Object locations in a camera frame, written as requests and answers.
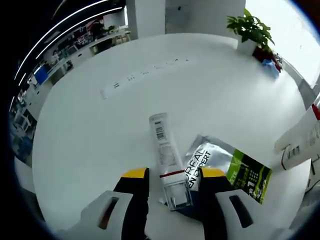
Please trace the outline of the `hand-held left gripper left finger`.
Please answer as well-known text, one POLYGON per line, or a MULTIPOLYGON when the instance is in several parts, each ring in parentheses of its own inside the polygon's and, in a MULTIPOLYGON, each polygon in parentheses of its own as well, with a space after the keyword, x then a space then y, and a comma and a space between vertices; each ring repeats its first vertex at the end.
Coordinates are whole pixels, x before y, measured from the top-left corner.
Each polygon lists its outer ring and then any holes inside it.
POLYGON ((80 239, 144 240, 149 192, 149 168, 124 173, 112 191, 103 192, 82 210, 80 239))

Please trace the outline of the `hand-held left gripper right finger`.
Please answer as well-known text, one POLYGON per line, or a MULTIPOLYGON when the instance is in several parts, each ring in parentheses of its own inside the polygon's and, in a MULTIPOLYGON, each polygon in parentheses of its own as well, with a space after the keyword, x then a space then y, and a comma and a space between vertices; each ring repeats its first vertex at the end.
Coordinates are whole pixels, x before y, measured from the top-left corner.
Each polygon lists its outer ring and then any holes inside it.
POLYGON ((200 167, 200 217, 206 240, 253 240, 256 202, 218 168, 200 167))

